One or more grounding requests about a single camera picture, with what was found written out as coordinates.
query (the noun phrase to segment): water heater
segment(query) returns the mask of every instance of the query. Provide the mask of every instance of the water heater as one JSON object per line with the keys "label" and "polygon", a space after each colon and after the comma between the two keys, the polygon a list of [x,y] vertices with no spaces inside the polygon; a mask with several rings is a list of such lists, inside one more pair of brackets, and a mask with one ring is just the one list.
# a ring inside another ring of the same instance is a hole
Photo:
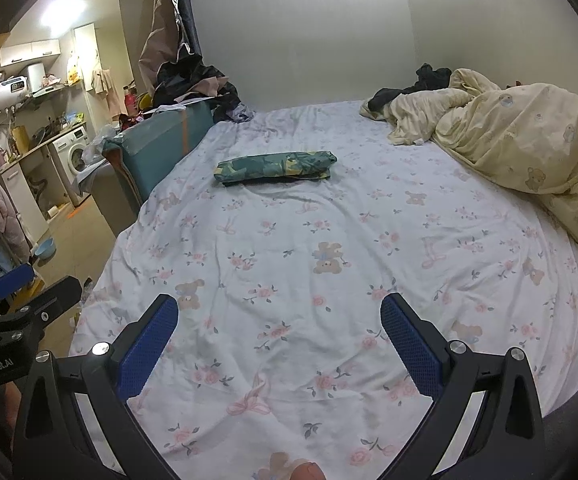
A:
{"label": "water heater", "polygon": [[15,77],[0,83],[0,112],[21,103],[30,95],[25,77]]}

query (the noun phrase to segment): screw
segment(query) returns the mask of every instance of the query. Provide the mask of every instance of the screw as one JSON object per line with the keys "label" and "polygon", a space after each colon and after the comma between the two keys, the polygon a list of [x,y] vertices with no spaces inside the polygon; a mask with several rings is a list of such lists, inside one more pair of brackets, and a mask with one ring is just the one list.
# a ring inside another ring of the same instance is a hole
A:
{"label": "screw", "polygon": [[516,361],[522,361],[524,359],[524,352],[519,348],[511,348],[511,357]]}
{"label": "screw", "polygon": [[462,341],[451,341],[449,348],[454,354],[464,354],[467,351],[467,346]]}
{"label": "screw", "polygon": [[45,362],[48,358],[49,358],[49,353],[46,350],[42,350],[41,352],[38,352],[38,355],[35,356],[35,360],[38,361],[39,363]]}
{"label": "screw", "polygon": [[111,348],[109,343],[105,342],[96,343],[95,345],[93,345],[91,352],[93,353],[93,355],[104,355],[109,351],[109,348]]}

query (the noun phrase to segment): bed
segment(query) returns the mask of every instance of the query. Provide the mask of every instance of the bed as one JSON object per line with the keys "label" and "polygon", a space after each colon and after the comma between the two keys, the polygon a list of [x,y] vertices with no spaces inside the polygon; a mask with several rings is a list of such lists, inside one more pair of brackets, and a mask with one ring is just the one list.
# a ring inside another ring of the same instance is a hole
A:
{"label": "bed", "polygon": [[[304,461],[377,478],[430,406],[381,330],[390,292],[447,339],[522,347],[543,414],[578,390],[578,246],[435,144],[390,145],[390,126],[359,105],[214,126],[118,237],[86,302],[72,355],[113,340],[158,294],[178,300],[178,328],[129,406],[181,478],[284,480]],[[213,179],[221,160],[300,150],[332,151],[331,178]]]}

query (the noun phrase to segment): green camouflage fabric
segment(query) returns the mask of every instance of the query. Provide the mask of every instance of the green camouflage fabric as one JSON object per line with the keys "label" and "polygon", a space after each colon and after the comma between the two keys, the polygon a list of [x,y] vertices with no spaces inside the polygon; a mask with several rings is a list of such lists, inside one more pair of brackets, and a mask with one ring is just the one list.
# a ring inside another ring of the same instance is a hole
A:
{"label": "green camouflage fabric", "polygon": [[255,178],[288,176],[317,180],[328,178],[328,168],[338,160],[331,152],[290,152],[240,156],[218,164],[213,176],[229,184]]}

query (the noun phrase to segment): red bottle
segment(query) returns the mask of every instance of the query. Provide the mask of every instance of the red bottle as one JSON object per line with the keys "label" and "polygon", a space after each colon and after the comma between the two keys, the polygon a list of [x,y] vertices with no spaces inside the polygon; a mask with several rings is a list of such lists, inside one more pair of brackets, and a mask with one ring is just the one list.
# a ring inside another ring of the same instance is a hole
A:
{"label": "red bottle", "polygon": [[128,86],[124,87],[124,106],[126,106],[129,116],[135,117],[138,114],[138,107],[135,105],[135,94],[130,92]]}

